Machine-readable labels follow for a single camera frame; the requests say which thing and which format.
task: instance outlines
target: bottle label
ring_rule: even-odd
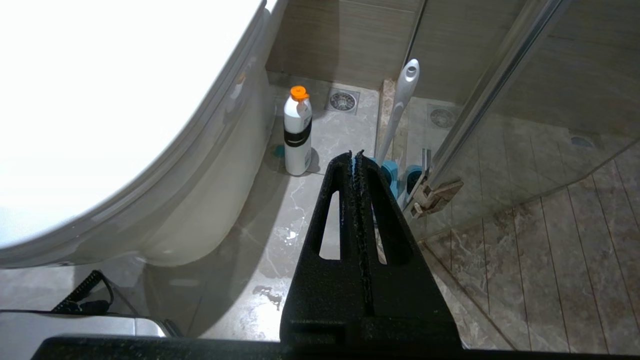
[[[311,124],[312,122],[312,117],[309,117],[308,120],[305,121],[305,123],[307,123],[307,125],[305,126],[305,129],[301,132],[301,133],[290,133],[288,132],[286,129],[284,131],[284,142],[291,147],[299,147],[304,145],[307,142],[307,139],[309,139],[309,136],[311,136]]]
[[[311,116],[312,116],[312,112],[311,112],[311,106],[309,106],[309,100],[304,100],[302,102],[299,102],[298,105],[296,106],[296,111],[298,112],[298,115],[300,116],[301,119],[304,119],[304,121],[302,122],[302,128],[306,129],[307,125],[309,125],[309,122],[311,122]]]

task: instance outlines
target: black bracket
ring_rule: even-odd
[[[340,259],[320,257],[334,192]],[[378,260],[377,224],[387,264]],[[458,329],[383,174],[351,153],[328,165],[280,322],[292,347],[460,349]]]

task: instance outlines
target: orange cap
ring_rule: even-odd
[[[309,94],[307,94],[307,89],[304,86],[294,86],[291,88],[291,97],[295,101],[303,101],[309,98]]]

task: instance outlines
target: metal hinge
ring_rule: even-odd
[[[413,205],[410,210],[411,217],[416,219],[442,210],[456,196],[463,185],[462,180],[457,179],[440,185],[436,190],[431,190],[427,186],[426,179],[423,179],[413,194]]]

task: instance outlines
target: white bottle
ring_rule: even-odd
[[[284,163],[291,175],[302,175],[311,163],[311,120],[307,89],[292,87],[284,104]]]

